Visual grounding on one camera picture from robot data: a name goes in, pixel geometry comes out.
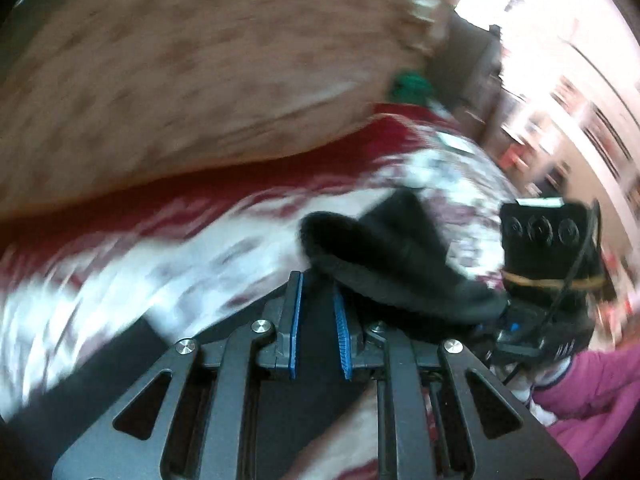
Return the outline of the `pink sleeve forearm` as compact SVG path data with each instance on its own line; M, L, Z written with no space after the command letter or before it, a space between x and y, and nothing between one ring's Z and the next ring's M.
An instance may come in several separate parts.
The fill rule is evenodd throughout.
M553 414L548 427L583 479L639 475L639 347L584 351L533 401Z

